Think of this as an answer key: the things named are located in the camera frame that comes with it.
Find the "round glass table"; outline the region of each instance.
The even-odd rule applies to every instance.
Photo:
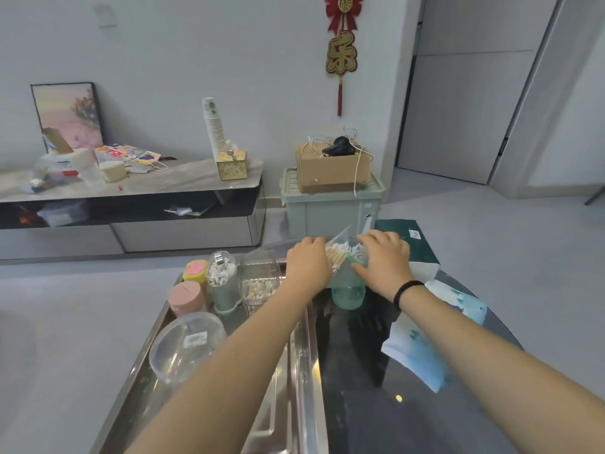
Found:
[[[285,261],[298,242],[261,249]],[[443,271],[436,279],[473,295]],[[315,297],[313,311],[330,454],[517,452],[456,376],[434,393],[381,352],[398,316],[387,300],[367,289],[363,304],[345,311],[326,289]],[[483,327],[521,348],[489,309]]]

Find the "pink container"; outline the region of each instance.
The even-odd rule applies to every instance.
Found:
[[[177,317],[206,310],[206,294],[198,282],[181,282],[170,290],[168,304]]]

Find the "gold tissue box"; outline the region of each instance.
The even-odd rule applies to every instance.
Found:
[[[225,152],[220,152],[216,167],[221,180],[240,180],[248,178],[246,170],[246,151],[235,151],[233,157]]]

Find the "picture frame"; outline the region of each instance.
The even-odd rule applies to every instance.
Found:
[[[95,149],[105,144],[95,83],[47,83],[30,87],[47,152],[51,148],[44,134],[49,130],[60,134],[72,149]]]

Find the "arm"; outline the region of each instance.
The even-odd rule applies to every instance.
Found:
[[[369,262],[355,271],[393,301],[414,277],[410,248],[394,232],[358,236]],[[604,453],[605,402],[532,355],[449,308],[423,286],[399,306],[442,353],[520,452]]]
[[[286,278],[190,377],[127,454],[239,454],[277,362],[313,297],[328,284],[323,238],[288,251]]]

